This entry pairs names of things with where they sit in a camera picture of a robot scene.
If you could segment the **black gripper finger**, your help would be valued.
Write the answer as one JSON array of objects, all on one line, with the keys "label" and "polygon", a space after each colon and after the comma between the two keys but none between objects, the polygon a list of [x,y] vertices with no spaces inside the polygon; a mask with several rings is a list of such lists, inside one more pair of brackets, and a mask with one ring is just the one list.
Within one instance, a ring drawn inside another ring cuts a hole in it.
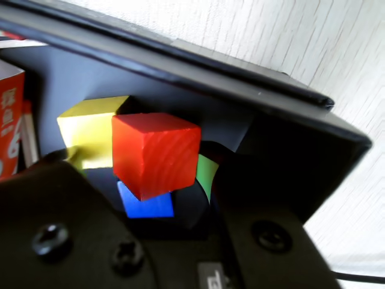
[{"label": "black gripper finger", "polygon": [[1,181],[2,288],[156,288],[141,243],[71,164]]},{"label": "black gripper finger", "polygon": [[282,173],[214,141],[203,141],[200,153],[218,164],[211,202],[241,288],[339,287],[292,212]]}]

